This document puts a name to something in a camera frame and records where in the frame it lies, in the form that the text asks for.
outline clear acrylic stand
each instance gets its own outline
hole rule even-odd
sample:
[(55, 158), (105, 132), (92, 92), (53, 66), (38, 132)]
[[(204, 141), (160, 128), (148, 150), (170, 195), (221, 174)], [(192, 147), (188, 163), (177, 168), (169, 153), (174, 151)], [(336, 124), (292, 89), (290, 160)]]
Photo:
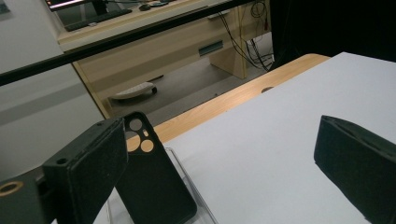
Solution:
[[(175, 168), (177, 169), (180, 177), (183, 179), (184, 184), (187, 186), (187, 189), (189, 190), (192, 198), (197, 204), (196, 215), (192, 219), (187, 221), (186, 224), (217, 224), (218, 222), (216, 221), (213, 214), (210, 212), (197, 188), (192, 183), (189, 175), (180, 163), (175, 152), (172, 150), (172, 148), (169, 147), (165, 150), (172, 163), (175, 165)], [(131, 217), (129, 216), (128, 211), (125, 208), (125, 205), (123, 204), (119, 194), (115, 189), (113, 190), (107, 201), (107, 213), (109, 222), (111, 224), (134, 224), (134, 222), (131, 220)]]

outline monitor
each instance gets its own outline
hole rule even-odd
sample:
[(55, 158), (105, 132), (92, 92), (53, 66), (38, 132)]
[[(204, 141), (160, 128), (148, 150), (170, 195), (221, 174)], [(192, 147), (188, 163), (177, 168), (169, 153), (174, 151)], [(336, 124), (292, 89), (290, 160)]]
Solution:
[(59, 11), (61, 9), (74, 7), (81, 4), (92, 2), (98, 15), (106, 13), (106, 3), (102, 0), (45, 0), (49, 10)]

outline black metal bar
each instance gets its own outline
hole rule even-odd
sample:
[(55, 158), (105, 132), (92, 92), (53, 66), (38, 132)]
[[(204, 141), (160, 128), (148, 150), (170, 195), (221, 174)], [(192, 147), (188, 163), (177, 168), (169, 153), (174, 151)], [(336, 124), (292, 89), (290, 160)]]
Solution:
[(104, 52), (109, 49), (131, 43), (144, 37), (158, 34), (162, 31), (175, 28), (191, 21), (196, 21), (209, 15), (221, 12), (232, 7), (244, 5), (252, 0), (231, 0), (211, 7), (203, 7), (192, 12), (184, 13), (164, 21), (158, 21), (150, 25), (126, 32), (121, 35), (94, 42), (90, 45), (72, 49), (62, 55), (49, 58), (47, 60), (26, 65), (24, 67), (5, 72), (0, 75), (0, 86), (32, 77), (51, 69), (76, 62), (92, 55)]

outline wooden table edge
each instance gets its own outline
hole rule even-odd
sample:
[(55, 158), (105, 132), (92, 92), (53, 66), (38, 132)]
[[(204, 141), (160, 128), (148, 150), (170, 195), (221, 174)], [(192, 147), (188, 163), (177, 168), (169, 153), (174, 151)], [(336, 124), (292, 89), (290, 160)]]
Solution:
[[(198, 105), (183, 114), (157, 125), (154, 127), (154, 130), (161, 142), (165, 143), (205, 121), (260, 95), (263, 89), (275, 87), (328, 59), (329, 57), (323, 55), (305, 54), (263, 76), (257, 77), (231, 91), (227, 91), (208, 102)], [(128, 139), (128, 150), (136, 148), (136, 144), (136, 139)]]

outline computer screen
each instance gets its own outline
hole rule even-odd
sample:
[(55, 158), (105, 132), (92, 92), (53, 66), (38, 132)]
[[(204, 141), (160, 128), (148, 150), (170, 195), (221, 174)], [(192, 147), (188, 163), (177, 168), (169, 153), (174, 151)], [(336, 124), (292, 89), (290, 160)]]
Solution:
[(106, 8), (106, 4), (102, 0), (45, 0), (45, 1), (51, 11), (58, 11), (68, 7), (74, 7), (77, 5), (86, 4), (89, 2), (93, 2), (96, 5), (102, 5)]

